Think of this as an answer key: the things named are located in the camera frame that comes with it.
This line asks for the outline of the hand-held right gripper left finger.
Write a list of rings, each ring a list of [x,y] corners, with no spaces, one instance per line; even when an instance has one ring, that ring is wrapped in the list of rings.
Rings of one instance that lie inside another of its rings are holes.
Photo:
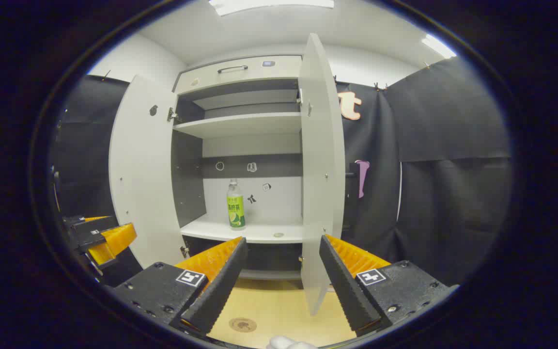
[[[153,322],[206,336],[223,311],[247,256],[247,240],[239,236],[174,266],[155,262],[113,292]]]

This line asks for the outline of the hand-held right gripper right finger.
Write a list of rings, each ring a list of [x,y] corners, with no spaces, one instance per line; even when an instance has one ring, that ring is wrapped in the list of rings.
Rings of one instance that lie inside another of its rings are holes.
[[[409,260],[390,263],[333,236],[319,255],[352,331],[358,336],[412,320],[448,298],[446,285]]]

